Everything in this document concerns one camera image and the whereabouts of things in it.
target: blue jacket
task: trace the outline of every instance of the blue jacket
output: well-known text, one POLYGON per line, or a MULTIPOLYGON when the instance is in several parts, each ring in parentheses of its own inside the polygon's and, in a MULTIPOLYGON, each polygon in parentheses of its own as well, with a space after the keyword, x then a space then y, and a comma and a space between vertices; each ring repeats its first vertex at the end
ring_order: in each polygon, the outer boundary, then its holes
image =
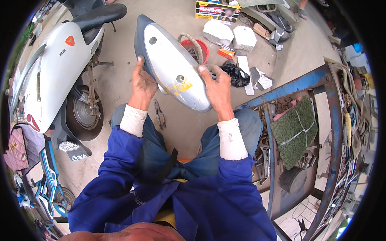
POLYGON ((276 240, 256 186, 252 184, 250 156, 240 161, 218 158, 218 174, 162 185, 142 182, 133 191, 134 179, 154 179, 138 170, 143 138, 115 126, 107 152, 92 180, 68 213, 71 232, 112 233, 134 223, 153 222, 171 197, 177 231, 187 240, 276 240))

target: orange emblem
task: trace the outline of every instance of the orange emblem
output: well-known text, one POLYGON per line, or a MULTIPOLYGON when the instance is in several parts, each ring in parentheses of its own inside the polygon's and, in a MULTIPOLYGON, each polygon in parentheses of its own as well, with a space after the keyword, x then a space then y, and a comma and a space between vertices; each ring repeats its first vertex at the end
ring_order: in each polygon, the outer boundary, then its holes
POLYGON ((74 46, 75 45, 74 37, 68 36, 68 38, 66 39, 66 44, 68 44, 70 46, 74 46))

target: scooter seat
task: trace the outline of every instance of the scooter seat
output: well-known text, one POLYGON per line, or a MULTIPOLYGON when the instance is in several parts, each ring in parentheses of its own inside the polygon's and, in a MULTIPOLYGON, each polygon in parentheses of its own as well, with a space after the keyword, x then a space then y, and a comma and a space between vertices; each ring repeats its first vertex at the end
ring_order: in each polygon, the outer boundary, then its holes
POLYGON ((102 24, 116 21, 123 18, 127 13, 127 8, 121 3, 114 3, 94 8, 82 15, 75 17, 72 22, 79 25, 82 33, 100 28, 102 24))

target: license plate number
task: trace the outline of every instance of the license plate number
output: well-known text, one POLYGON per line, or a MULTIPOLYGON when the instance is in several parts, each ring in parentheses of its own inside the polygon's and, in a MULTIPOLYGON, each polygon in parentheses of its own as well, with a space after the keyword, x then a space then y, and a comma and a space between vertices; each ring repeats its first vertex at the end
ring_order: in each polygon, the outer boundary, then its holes
POLYGON ((59 144, 59 150, 68 152, 78 149, 80 146, 72 142, 62 142, 59 144))

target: shock absorber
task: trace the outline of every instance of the shock absorber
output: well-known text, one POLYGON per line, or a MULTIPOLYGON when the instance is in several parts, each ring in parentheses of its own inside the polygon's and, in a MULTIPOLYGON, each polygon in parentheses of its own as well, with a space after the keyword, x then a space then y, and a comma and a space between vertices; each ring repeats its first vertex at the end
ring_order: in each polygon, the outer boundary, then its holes
POLYGON ((83 92, 79 87, 74 85, 70 90, 70 94, 75 96, 78 100, 86 104, 90 104, 90 98, 88 97, 88 94, 83 92))

